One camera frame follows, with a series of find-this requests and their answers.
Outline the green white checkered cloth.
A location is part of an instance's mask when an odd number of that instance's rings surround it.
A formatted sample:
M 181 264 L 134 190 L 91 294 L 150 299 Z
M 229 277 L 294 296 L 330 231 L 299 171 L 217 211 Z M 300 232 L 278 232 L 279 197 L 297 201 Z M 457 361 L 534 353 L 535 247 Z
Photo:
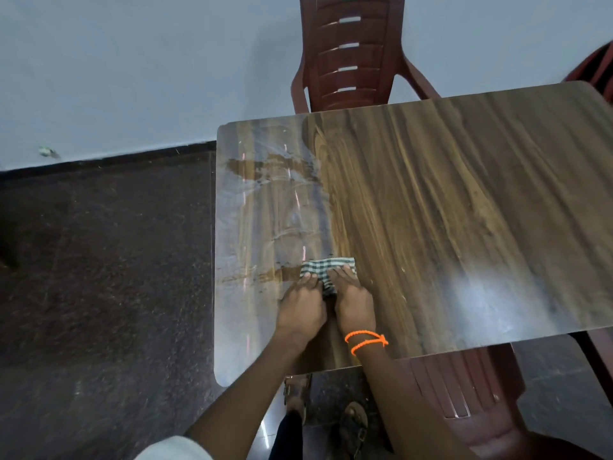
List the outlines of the green white checkered cloth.
M 321 260 L 304 261 L 300 268 L 299 277 L 302 278 L 306 273 L 317 276 L 322 284 L 322 296 L 327 298 L 337 293 L 329 278 L 328 271 L 343 265 L 348 265 L 353 274 L 357 276 L 356 261 L 353 257 L 329 257 Z

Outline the red plastic slatted chair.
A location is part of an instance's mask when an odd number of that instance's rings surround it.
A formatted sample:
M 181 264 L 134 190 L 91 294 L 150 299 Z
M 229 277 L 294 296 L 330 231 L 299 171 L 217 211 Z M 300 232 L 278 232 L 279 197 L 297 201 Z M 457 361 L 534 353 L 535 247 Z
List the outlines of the red plastic slatted chair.
M 300 0 L 295 113 L 385 105 L 395 76 L 421 100 L 440 98 L 403 51 L 404 9 L 405 0 Z

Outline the brown sandal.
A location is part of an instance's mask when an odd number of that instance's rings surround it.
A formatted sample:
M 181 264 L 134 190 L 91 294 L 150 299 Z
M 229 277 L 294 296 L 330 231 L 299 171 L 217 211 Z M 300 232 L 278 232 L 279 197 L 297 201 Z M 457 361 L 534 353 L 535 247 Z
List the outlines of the brown sandal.
M 359 460 L 368 434 L 368 417 L 364 407 L 349 402 L 339 422 L 340 446 L 344 460 Z
M 283 402 L 286 414 L 296 413 L 302 425 L 305 425 L 310 405 L 312 374 L 293 375 L 285 378 Z

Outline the person's left forearm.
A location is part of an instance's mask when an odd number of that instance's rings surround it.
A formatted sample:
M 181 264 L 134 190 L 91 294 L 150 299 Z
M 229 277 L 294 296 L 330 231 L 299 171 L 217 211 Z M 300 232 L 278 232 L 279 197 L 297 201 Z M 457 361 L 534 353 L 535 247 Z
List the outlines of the person's left forearm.
M 261 355 L 188 429 L 187 437 L 213 460 L 245 460 L 276 392 L 307 342 L 296 330 L 275 331 Z

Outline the person's right hand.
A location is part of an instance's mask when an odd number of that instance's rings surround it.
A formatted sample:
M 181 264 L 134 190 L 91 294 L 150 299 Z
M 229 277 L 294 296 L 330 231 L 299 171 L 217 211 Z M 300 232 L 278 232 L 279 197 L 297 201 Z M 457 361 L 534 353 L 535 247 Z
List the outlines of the person's right hand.
M 373 297 L 366 288 L 364 296 L 337 296 L 335 313 L 341 335 L 352 345 L 377 338 Z

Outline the person's left hand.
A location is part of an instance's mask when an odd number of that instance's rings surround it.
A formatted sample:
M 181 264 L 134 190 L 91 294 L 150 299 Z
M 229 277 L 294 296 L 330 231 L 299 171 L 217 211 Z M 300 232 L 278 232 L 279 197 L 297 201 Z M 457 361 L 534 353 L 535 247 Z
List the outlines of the person's left hand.
M 287 344 L 296 355 L 302 353 L 327 320 L 324 299 L 302 289 L 283 296 L 273 337 Z

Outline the dark trouser leg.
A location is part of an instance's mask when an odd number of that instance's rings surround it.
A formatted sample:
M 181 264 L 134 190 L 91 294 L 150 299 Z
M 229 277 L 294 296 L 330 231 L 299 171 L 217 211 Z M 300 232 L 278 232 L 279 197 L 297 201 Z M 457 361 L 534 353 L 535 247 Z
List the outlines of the dark trouser leg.
M 290 410 L 280 422 L 268 460 L 303 460 L 303 419 Z

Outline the white sleeve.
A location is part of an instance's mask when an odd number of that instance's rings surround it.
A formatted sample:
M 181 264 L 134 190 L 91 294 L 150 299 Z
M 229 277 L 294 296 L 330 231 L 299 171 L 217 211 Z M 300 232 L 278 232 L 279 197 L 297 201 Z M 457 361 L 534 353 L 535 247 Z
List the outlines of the white sleeve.
M 197 442 L 176 435 L 148 446 L 134 460 L 213 460 L 213 458 Z

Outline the person's right forearm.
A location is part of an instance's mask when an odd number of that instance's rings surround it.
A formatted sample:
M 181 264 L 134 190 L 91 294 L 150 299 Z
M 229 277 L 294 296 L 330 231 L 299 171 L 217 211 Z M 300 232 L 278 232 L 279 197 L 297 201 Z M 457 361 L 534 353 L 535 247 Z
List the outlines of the person's right forearm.
M 382 334 L 356 345 L 345 342 L 361 364 L 394 454 L 401 460 L 478 460 L 419 395 L 387 354 Z

